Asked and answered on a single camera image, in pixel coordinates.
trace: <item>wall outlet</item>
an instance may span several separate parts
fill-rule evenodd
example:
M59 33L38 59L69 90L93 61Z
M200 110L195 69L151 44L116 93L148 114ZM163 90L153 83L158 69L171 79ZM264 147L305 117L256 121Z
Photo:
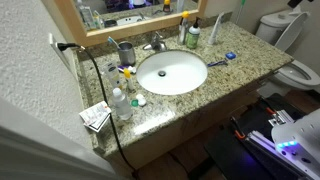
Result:
M58 56L60 57L60 59L62 60L63 64L65 66L67 66L67 68L70 70L70 64L66 58L66 56L63 54L63 52L61 52L58 49L58 42L56 41L56 39L53 37L53 35L51 33L49 33L49 44L51 45L51 47L54 49L54 51L58 54Z

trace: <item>cabinet door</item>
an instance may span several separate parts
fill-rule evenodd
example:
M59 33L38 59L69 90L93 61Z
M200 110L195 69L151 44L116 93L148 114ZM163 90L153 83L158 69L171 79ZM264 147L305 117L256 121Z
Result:
M154 134L123 149L128 161L136 169L143 167L180 144L181 120L162 128ZM131 169L122 160L119 152L105 157L114 170L125 177L131 176Z
M185 117L181 128L181 142L192 138L214 124L229 120L234 110L256 102L258 95L255 93L255 89L258 87L257 83L250 83L246 88L231 93Z

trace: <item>bathroom sink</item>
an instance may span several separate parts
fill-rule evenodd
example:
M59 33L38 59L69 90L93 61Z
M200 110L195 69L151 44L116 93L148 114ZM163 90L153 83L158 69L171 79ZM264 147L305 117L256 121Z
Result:
M141 16L131 16L131 17L122 18L122 19L117 20L117 24L118 24L118 26L121 26L121 25L139 22L139 21L142 21Z
M177 95L199 87L207 78L207 67L185 51L166 51L148 57L137 70L137 80L146 90Z

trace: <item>toilet tank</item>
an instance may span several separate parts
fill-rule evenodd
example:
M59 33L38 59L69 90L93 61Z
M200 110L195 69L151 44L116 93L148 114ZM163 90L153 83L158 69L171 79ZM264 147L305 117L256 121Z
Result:
M256 36L271 45L275 45L283 31L295 18L294 16L289 15L290 12L292 12L292 10L263 16L260 19L260 25Z

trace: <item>green bottle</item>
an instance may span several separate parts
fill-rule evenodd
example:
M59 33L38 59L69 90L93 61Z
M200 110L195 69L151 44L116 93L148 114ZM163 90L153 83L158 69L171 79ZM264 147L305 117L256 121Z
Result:
M197 17L196 22L193 26L190 27L187 37L186 37L186 45L190 49L195 49L198 44L198 39L200 36L200 28L199 28L199 21L200 18Z

